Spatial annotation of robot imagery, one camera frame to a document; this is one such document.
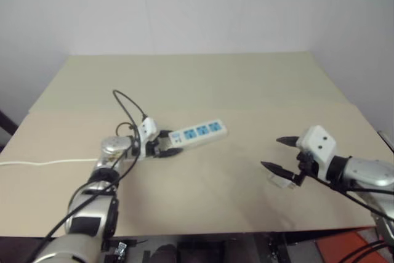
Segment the table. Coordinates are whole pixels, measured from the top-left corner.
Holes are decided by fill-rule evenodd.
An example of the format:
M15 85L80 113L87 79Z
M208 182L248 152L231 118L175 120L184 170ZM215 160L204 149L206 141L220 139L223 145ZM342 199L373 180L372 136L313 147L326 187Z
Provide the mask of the table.
M297 150L275 139L313 124L336 138L343 156L393 161L359 110L306 52L70 57L0 162L98 157L101 140L126 119L112 98L114 88L163 129L220 118L229 131L223 140L173 158L139 162L119 187L117 236L373 225L367 210L314 180L293 190L275 187L260 164L296 170ZM0 235L44 236L65 215L68 199L93 165L0 167Z

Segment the power strip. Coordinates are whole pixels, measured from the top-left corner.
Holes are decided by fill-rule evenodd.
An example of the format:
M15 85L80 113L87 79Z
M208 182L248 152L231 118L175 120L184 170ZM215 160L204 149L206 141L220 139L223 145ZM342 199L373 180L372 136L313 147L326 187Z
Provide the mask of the power strip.
M189 148L224 138L227 128L219 119L170 132L171 147Z

